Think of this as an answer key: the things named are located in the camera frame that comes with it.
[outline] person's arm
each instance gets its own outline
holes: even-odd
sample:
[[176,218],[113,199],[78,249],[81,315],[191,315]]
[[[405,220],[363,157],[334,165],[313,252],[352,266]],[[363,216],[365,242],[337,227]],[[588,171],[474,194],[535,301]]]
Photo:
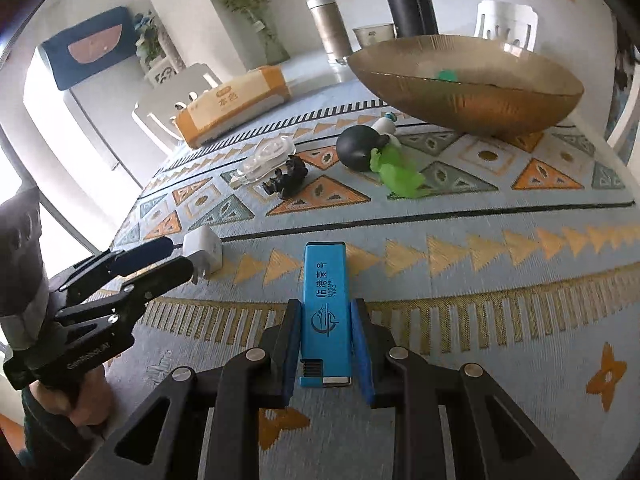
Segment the person's arm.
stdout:
[[25,388],[22,405],[26,449],[18,458],[29,479],[72,478],[88,458],[92,445],[78,428],[106,420],[112,397],[101,366],[85,376],[74,408],[64,394],[47,390],[40,383]]

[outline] white power adapter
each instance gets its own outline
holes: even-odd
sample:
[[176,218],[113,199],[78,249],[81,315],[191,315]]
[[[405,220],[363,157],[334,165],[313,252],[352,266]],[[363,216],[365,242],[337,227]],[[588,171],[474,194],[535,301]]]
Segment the white power adapter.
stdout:
[[194,285],[198,279],[222,268],[222,240],[208,225],[187,233],[182,241],[182,256],[193,264]]

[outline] dark green sleeve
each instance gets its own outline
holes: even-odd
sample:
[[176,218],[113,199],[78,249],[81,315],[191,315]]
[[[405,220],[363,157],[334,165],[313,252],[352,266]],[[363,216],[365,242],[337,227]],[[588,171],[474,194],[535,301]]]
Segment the dark green sleeve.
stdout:
[[66,416],[46,412],[28,388],[22,391],[22,405],[26,449],[18,459],[30,480],[69,480],[89,457],[91,442]]

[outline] white pillar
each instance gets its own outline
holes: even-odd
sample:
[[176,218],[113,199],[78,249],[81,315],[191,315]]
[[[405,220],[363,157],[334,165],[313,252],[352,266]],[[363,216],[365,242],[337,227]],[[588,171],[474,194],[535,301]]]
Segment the white pillar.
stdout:
[[247,72],[211,0],[151,0],[180,56],[190,66],[209,65],[225,82]]

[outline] black toy figure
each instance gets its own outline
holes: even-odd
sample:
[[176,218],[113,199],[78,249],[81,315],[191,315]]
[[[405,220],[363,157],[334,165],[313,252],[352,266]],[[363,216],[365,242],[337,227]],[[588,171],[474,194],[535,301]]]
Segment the black toy figure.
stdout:
[[371,171],[371,150],[382,150],[390,137],[380,135],[371,126],[358,124],[345,129],[335,143],[340,162],[350,170]]
[[295,155],[289,155],[286,168],[287,173],[282,173],[282,170],[278,168],[276,176],[262,183],[262,188],[267,194],[279,193],[280,200],[286,200],[294,196],[309,172],[305,166],[305,161]]

